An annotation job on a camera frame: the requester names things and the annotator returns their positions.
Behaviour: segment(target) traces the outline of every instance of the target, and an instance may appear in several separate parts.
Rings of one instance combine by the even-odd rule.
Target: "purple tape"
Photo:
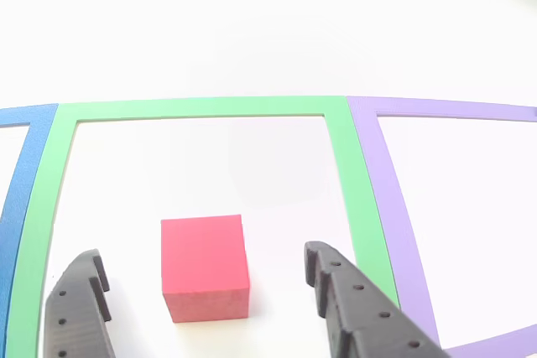
[[[462,101],[349,96],[354,124],[368,166],[402,310],[439,343],[429,289],[409,213],[378,117],[451,117],[537,122],[537,108]],[[456,358],[525,358],[537,352],[537,324],[448,350]]]

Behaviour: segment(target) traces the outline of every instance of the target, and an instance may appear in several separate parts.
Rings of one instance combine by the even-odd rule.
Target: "green square outline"
[[[346,97],[228,97],[60,104],[35,177],[24,222],[13,281],[6,358],[38,356],[41,293],[55,210],[79,122],[290,116],[325,118],[357,263],[399,306],[373,187]]]

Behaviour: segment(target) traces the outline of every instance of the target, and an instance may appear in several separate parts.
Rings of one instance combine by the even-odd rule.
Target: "white table surface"
[[[537,0],[0,0],[0,106],[341,94],[537,105]]]

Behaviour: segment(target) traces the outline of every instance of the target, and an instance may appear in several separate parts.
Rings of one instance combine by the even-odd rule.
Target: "red cube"
[[[247,318],[241,216],[163,220],[162,292],[174,323]]]

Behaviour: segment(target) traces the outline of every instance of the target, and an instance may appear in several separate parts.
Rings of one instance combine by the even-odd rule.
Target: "white background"
[[[0,106],[273,94],[537,105],[537,0],[0,0]]]
[[[28,126],[0,127],[0,215]]]
[[[535,324],[537,125],[407,117],[380,123],[442,347]]]
[[[161,290],[160,220],[241,214],[249,319],[173,325]],[[354,262],[322,117],[81,124],[60,196],[44,287],[94,247],[111,291],[117,358],[330,356],[305,283],[304,244]]]

